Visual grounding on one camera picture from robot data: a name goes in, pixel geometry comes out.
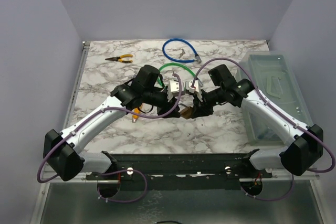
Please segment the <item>green cable lock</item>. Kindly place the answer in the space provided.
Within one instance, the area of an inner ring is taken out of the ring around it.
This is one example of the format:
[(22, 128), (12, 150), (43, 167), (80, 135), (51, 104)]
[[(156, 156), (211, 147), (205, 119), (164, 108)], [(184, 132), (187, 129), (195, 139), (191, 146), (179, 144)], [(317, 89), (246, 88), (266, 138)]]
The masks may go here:
[(188, 68), (185, 65), (179, 64), (179, 63), (167, 63), (167, 64), (164, 64), (161, 67), (159, 67), (159, 71), (162, 71), (163, 69), (168, 68), (168, 67), (182, 68), (182, 69), (186, 70), (191, 76), (195, 77), (195, 73), (190, 68)]

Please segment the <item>blue cable lock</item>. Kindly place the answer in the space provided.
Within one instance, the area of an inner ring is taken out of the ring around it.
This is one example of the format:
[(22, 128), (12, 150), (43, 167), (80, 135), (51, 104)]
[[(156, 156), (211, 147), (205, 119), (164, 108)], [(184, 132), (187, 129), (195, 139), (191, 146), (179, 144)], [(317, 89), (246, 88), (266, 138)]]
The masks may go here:
[[(179, 59), (181, 49), (185, 50), (185, 55)], [(172, 62), (188, 64), (201, 63), (202, 60), (191, 43), (184, 39), (172, 38), (165, 41), (162, 45), (162, 54)]]

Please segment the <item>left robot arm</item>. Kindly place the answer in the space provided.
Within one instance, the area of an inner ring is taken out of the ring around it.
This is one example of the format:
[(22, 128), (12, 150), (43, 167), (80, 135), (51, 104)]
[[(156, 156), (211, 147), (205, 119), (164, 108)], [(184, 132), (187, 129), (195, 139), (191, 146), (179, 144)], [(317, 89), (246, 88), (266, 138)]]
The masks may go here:
[(160, 71), (145, 65), (127, 82), (116, 86), (110, 95), (90, 114), (76, 124), (57, 132), (52, 129), (45, 135), (43, 162), (38, 169), (37, 180), (45, 183), (41, 171), (48, 164), (63, 181), (69, 181), (79, 173), (99, 173), (104, 179), (116, 175), (116, 166), (107, 152), (83, 153), (89, 142), (107, 126), (145, 103), (158, 109), (156, 118), (179, 118), (178, 103), (184, 85), (178, 74), (177, 87), (169, 84), (159, 88), (155, 84), (162, 79)]

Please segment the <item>brass padlock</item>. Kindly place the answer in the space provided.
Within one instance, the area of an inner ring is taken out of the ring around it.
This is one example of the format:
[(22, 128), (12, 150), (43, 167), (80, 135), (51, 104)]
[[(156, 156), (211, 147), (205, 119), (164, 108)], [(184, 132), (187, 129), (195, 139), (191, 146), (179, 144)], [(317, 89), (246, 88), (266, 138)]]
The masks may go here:
[(193, 114), (193, 108), (188, 106), (180, 111), (180, 115), (184, 119), (191, 119)]

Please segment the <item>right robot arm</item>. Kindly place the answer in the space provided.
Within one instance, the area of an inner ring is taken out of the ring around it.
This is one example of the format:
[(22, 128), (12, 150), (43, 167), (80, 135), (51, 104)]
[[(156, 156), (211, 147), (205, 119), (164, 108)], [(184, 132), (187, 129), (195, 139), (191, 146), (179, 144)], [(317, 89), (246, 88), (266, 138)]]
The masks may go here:
[(267, 168), (283, 168), (301, 176), (323, 155), (323, 129), (319, 125), (307, 125), (295, 119), (271, 102), (249, 79), (236, 81), (226, 65), (215, 67), (208, 74), (217, 87), (213, 91), (199, 89), (196, 79), (186, 84), (194, 97), (191, 118), (209, 116), (214, 106), (229, 103), (257, 115), (283, 142), (281, 148), (255, 149), (248, 153), (241, 165), (246, 177), (255, 177)]

